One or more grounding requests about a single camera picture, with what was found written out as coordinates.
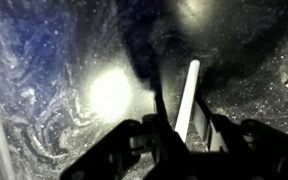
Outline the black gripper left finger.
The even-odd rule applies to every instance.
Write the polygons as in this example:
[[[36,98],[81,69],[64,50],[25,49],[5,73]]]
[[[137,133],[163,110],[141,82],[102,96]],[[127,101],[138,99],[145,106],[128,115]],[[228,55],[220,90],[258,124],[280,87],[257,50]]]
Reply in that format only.
[[[150,123],[155,141],[152,150],[155,165],[143,180],[187,180],[190,152],[169,124],[161,91],[155,94],[154,101],[157,113]]]

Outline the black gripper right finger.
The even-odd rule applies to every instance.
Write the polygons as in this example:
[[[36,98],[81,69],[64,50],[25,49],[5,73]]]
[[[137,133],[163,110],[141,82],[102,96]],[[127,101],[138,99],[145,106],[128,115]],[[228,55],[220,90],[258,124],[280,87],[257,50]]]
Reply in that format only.
[[[248,152],[248,145],[239,126],[224,115],[213,114],[198,95],[194,97],[192,120],[209,152],[223,152],[235,156]]]

